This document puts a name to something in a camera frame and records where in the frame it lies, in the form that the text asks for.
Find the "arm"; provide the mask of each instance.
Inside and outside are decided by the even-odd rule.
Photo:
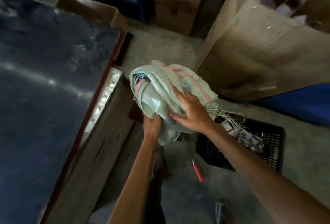
[[[187,128],[206,135],[247,182],[275,223],[330,223],[330,211],[307,192],[272,170],[252,151],[247,150],[226,130],[212,121],[199,99],[173,88],[187,115],[170,116]]]
[[[144,117],[144,139],[141,148],[108,224],[142,223],[148,197],[153,157],[158,146],[160,125],[159,115],[155,115],[154,119]]]

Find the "person's left hand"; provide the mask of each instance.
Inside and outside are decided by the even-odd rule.
[[[154,118],[151,119],[143,115],[143,134],[144,139],[158,145],[158,136],[161,126],[161,117],[155,114]]]

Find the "blue tarp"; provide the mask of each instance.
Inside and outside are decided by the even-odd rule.
[[[330,83],[300,88],[254,103],[317,125],[330,126]]]

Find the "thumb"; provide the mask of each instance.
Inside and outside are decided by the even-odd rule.
[[[173,120],[179,122],[180,124],[185,122],[187,119],[187,116],[182,116],[177,113],[169,113],[168,114]]]

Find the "person's right hand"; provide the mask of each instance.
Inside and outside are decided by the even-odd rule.
[[[177,113],[169,113],[169,116],[173,120],[179,122],[182,126],[204,134],[208,128],[214,125],[214,121],[208,115],[208,112],[200,103],[198,97],[192,95],[192,93],[185,88],[183,89],[184,94],[173,85],[172,88],[179,100],[184,105],[184,108],[187,111],[187,115],[182,116]]]

